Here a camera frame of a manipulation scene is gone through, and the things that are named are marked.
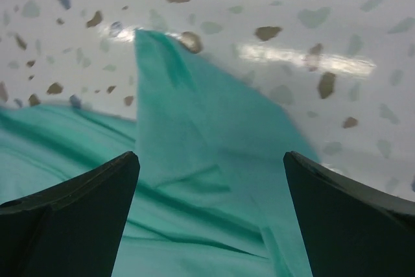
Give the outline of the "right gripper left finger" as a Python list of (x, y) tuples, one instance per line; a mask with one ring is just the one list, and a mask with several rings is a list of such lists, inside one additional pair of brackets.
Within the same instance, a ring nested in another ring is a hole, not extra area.
[(128, 151), (1, 205), (2, 276), (111, 276), (140, 164)]

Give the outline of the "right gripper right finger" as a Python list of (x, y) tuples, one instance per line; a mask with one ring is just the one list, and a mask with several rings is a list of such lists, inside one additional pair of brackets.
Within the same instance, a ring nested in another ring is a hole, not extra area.
[(414, 276), (412, 201), (297, 152), (283, 163), (313, 276)]

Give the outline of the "mint green t shirt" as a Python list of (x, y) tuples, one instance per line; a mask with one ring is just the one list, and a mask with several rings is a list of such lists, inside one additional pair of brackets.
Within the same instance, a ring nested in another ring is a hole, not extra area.
[(283, 157), (315, 151), (284, 110), (162, 33), (137, 30), (137, 119), (1, 108), (1, 200), (133, 151), (114, 276), (310, 276)]

